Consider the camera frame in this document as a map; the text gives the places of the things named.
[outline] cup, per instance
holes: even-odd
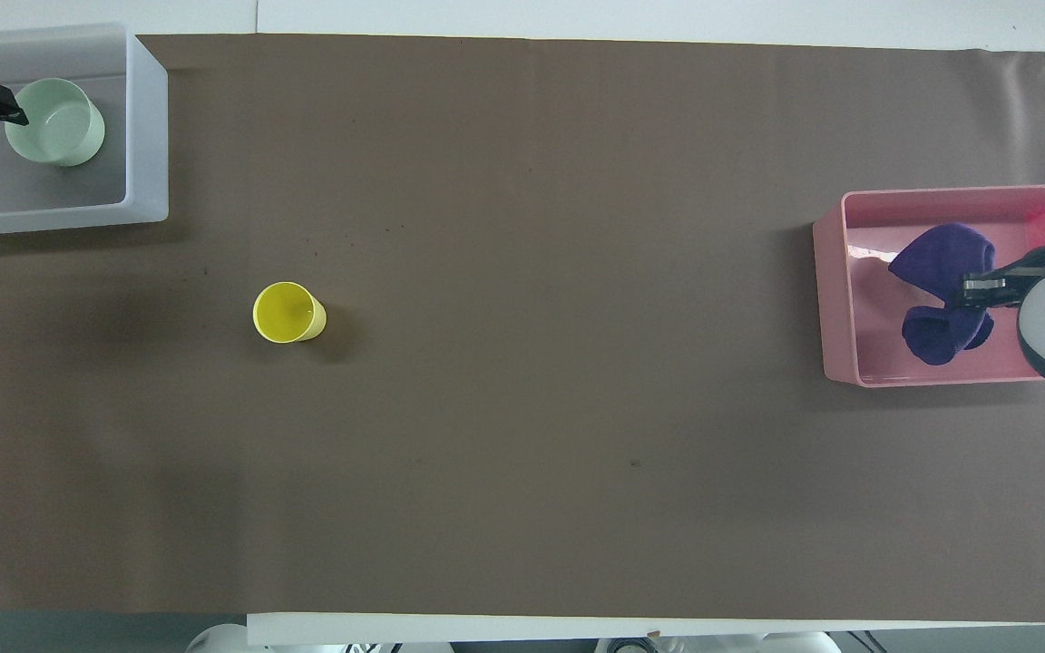
[[[7,142],[25,160],[70,167],[90,160],[103,145],[103,116],[67,79],[39,79],[16,94],[30,124],[5,125]]]
[[[325,329],[325,307],[303,285],[279,281],[257,295],[252,323],[271,343],[307,341]]]

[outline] white plastic bin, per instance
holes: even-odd
[[[107,125],[74,167],[28,162],[0,123],[0,234],[157,223],[167,217],[167,74],[123,24],[0,31],[0,84],[78,84]]]

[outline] white table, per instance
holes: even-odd
[[[0,0],[0,29],[123,21],[138,33],[381,33],[601,38],[1045,52],[1045,3],[1028,0],[61,0],[36,11]],[[555,637],[903,629],[950,622],[567,619],[567,616],[249,615],[256,644],[457,642]]]

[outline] gray floor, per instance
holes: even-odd
[[[243,624],[245,615],[0,610],[0,653],[183,653],[191,637],[224,623]],[[1045,653],[1045,627],[912,629],[874,635],[889,653]],[[847,633],[835,632],[833,637],[842,653],[866,653]],[[454,645],[456,653],[591,653],[594,649],[594,640]]]

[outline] yellow cup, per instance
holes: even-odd
[[[325,307],[303,285],[279,281],[257,295],[252,323],[271,343],[307,341],[325,329]]]

